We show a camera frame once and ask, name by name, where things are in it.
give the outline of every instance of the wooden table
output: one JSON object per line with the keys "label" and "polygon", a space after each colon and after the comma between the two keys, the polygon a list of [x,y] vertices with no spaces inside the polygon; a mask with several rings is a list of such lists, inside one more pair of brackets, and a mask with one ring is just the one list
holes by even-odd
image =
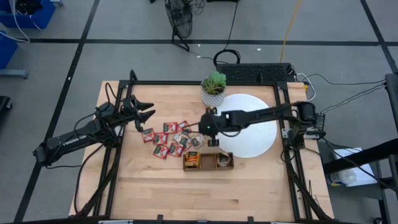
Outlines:
{"label": "wooden table", "polygon": [[[109,83],[116,92],[118,82]],[[105,82],[98,105],[106,102],[104,85]],[[288,87],[291,102],[306,99],[302,83],[288,83]],[[163,122],[187,120],[195,123],[205,112],[199,86],[134,85],[132,93],[141,102],[155,104],[153,109],[156,113],[143,125],[144,129],[154,128],[155,132],[162,130]],[[276,105],[271,86],[228,86],[226,94],[234,93],[250,94],[269,106]],[[309,149],[318,150],[314,140],[306,140],[305,144]],[[84,158],[97,147],[87,147]],[[250,159],[235,157],[233,170],[184,172],[180,157],[159,159],[152,155],[154,148],[151,142],[143,143],[133,122],[127,125],[111,218],[154,220],[162,214],[165,220],[245,221],[248,216],[253,216],[255,221],[294,221],[286,168],[280,159],[280,131],[272,147],[264,154]],[[198,151],[220,149],[206,147]],[[333,217],[319,156],[309,151],[302,151],[301,155],[307,187],[311,180],[312,194],[316,195],[326,214]],[[98,186],[103,156],[104,149],[95,154],[83,169],[78,192],[79,209]],[[104,212],[107,196],[108,191],[105,190],[100,214]],[[301,217],[305,217],[300,194],[298,201]]]}

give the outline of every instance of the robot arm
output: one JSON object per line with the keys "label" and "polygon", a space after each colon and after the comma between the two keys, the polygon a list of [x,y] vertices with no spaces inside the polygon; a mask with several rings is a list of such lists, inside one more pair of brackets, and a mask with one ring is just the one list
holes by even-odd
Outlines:
{"label": "robot arm", "polygon": [[152,107],[153,103],[141,103],[134,95],[123,99],[123,109],[117,112],[114,105],[104,103],[96,108],[96,118],[75,131],[48,139],[35,149],[33,155],[42,166],[51,166],[63,155],[96,143],[103,143],[106,147],[113,147],[115,139],[122,125],[134,121],[136,129],[142,132],[141,123],[145,123],[155,110],[140,113]]}
{"label": "robot arm", "polygon": [[199,133],[210,136],[209,146],[218,146],[215,136],[218,133],[236,132],[247,128],[251,124],[284,119],[292,122],[297,128],[309,128],[316,124],[315,106],[309,102],[282,104],[267,109],[245,112],[243,110],[223,111],[220,116],[214,115],[212,110],[202,115],[198,124]]}

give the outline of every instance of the wooden box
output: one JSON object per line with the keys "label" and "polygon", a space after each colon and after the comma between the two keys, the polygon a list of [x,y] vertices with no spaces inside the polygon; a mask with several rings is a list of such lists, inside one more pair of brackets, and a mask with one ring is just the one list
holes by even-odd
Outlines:
{"label": "wooden box", "polygon": [[188,168],[185,167],[185,154],[182,155],[182,167],[185,172],[187,171],[212,171],[212,170],[231,170],[234,169],[234,156],[232,152],[228,153],[231,162],[226,167],[220,167],[217,164],[217,157],[219,155],[218,152],[208,152],[208,153],[200,153],[199,154],[199,168]]}

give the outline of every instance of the white round plate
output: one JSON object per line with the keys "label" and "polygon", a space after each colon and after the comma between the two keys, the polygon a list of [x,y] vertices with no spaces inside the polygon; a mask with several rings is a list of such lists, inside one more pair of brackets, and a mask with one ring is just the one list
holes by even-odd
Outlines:
{"label": "white round plate", "polygon": [[[247,94],[233,94],[224,99],[217,106],[217,115],[222,111],[243,110],[246,112],[266,109],[268,105],[259,98]],[[234,156],[252,158],[265,153],[274,143],[277,134],[276,121],[252,124],[236,137],[226,137],[218,133],[220,148],[226,152],[232,152]]]}

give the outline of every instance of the plastic bottle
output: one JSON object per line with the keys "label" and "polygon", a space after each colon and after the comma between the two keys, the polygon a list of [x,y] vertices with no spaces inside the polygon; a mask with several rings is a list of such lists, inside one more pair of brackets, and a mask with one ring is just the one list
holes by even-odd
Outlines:
{"label": "plastic bottle", "polygon": [[356,182],[356,174],[351,169],[326,175],[326,181],[331,186],[342,186]]}

